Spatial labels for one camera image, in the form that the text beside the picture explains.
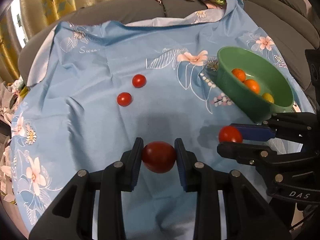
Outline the red cherry tomato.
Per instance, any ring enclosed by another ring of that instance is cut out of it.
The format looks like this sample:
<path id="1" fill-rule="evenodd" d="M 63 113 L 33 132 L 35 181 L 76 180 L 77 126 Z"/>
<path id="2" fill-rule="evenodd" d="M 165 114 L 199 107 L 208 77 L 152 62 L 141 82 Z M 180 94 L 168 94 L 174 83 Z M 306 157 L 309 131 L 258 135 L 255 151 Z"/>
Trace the red cherry tomato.
<path id="1" fill-rule="evenodd" d="M 219 142 L 242 143 L 243 137 L 240 131 L 233 126 L 224 126 L 219 131 Z"/>
<path id="2" fill-rule="evenodd" d="M 142 162 L 152 172 L 169 172 L 176 162 L 175 149 L 163 141 L 153 141 L 143 148 Z"/>

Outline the yellow-green oval fruit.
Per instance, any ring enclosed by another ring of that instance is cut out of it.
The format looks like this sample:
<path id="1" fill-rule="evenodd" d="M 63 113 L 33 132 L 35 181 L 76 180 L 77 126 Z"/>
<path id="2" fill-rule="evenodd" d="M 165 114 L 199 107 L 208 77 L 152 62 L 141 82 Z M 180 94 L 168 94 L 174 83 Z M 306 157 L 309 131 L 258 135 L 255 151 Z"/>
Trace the yellow-green oval fruit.
<path id="1" fill-rule="evenodd" d="M 274 103 L 274 98 L 270 93 L 264 93 L 262 98 L 269 103 Z"/>

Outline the green plastic bowl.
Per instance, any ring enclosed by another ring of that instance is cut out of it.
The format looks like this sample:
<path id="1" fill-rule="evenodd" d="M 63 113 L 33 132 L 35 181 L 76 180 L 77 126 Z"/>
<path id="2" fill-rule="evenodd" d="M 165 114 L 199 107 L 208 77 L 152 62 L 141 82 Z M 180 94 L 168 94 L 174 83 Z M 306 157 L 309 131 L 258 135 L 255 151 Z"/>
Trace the green plastic bowl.
<path id="1" fill-rule="evenodd" d="M 240 47 L 217 52 L 216 85 L 253 121 L 290 112 L 294 102 L 287 78 L 265 58 Z"/>

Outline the lower orange tangerine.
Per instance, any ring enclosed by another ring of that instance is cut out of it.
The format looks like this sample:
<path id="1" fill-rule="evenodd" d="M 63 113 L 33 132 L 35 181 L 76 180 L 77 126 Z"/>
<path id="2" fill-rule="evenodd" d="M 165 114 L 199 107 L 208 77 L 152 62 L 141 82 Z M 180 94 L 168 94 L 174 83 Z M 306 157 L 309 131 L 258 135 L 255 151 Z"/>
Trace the lower orange tangerine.
<path id="1" fill-rule="evenodd" d="M 252 92 L 254 92 L 255 94 L 259 94 L 260 93 L 260 85 L 257 81 L 253 80 L 253 79 L 246 79 L 243 84 L 249 88 Z"/>

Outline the orange tangerine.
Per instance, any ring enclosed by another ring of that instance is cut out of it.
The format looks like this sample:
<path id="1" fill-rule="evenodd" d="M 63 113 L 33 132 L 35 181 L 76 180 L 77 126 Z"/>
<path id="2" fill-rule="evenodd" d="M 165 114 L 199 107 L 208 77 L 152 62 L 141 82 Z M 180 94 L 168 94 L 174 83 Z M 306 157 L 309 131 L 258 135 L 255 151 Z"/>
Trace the orange tangerine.
<path id="1" fill-rule="evenodd" d="M 232 70 L 232 74 L 241 82 L 246 80 L 246 73 L 242 69 L 235 68 Z"/>
<path id="2" fill-rule="evenodd" d="M 255 94 L 259 94 L 260 93 L 260 85 L 257 81 L 253 80 L 253 79 L 246 79 L 243 84 L 249 88 L 252 92 L 254 92 Z"/>

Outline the upper orange tangerine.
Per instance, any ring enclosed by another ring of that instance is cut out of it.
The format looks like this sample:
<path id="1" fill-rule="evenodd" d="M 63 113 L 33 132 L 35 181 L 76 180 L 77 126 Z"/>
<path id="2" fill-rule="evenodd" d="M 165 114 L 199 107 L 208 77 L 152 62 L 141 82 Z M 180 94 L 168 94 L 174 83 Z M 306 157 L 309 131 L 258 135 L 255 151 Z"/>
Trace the upper orange tangerine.
<path id="1" fill-rule="evenodd" d="M 246 80 L 246 73 L 242 69 L 235 68 L 232 70 L 232 74 L 241 82 Z"/>

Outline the grey sofa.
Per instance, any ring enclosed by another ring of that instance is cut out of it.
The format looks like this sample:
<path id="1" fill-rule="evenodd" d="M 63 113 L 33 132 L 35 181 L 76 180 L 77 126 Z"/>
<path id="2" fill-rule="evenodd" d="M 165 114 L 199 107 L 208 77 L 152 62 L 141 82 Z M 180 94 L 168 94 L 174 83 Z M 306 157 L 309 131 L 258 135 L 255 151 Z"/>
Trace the grey sofa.
<path id="1" fill-rule="evenodd" d="M 225 9 L 210 9 L 200 0 L 109 0 L 70 12 L 62 21 L 78 30 L 146 31 L 144 39 L 120 53 L 130 61 L 141 59 L 161 40 L 172 42 L 175 34 L 194 44 L 191 31 L 208 28 L 205 38 L 212 55 L 224 46 L 243 46 L 273 59 L 306 111 L 316 103 L 316 92 L 304 51 L 318 48 L 319 34 L 304 13 L 302 0 L 227 0 Z"/>

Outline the blue floral cloth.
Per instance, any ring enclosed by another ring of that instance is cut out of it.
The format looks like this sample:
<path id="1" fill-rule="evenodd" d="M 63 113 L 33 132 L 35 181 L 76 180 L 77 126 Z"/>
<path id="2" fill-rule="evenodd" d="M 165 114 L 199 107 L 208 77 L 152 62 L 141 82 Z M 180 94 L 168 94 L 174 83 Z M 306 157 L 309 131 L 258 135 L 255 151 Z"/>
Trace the blue floral cloth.
<path id="1" fill-rule="evenodd" d="M 12 184 L 17 207 L 31 230 L 78 170 L 103 170 L 135 139 L 170 144 L 181 138 L 197 158 L 219 171 L 239 169 L 261 193 L 266 186 L 252 167 L 221 158 L 219 129 L 249 117 L 216 85 L 210 70 L 208 28 L 161 40 L 141 59 L 120 53 L 147 35 L 105 27 L 78 30 L 61 22 L 49 33 L 31 67 L 29 93 L 14 113 L 11 130 Z M 142 74 L 146 85 L 135 88 Z M 128 92 L 122 107 L 117 96 Z"/>

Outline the cluttered clothes heap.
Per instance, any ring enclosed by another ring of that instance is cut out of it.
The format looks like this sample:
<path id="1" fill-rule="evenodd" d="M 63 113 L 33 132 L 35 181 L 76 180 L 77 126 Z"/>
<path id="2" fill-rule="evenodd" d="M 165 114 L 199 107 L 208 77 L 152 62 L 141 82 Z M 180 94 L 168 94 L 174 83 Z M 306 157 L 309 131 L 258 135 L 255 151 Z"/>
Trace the cluttered clothes heap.
<path id="1" fill-rule="evenodd" d="M 21 77 L 13 83 L 1 82 L 1 196 L 4 197 L 4 201 L 11 204 L 16 203 L 12 186 L 9 146 L 11 122 L 17 106 L 27 91 Z"/>

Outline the beige and yellow curtains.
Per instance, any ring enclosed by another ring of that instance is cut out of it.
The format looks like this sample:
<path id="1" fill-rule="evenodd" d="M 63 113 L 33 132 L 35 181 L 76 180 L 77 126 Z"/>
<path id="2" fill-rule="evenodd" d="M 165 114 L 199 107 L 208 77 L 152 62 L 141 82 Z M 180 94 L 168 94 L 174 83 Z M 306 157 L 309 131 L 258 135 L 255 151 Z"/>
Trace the beige and yellow curtains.
<path id="1" fill-rule="evenodd" d="M 1 14 L 1 80 L 19 78 L 18 56 L 37 33 L 63 16 L 106 0 L 12 0 Z"/>

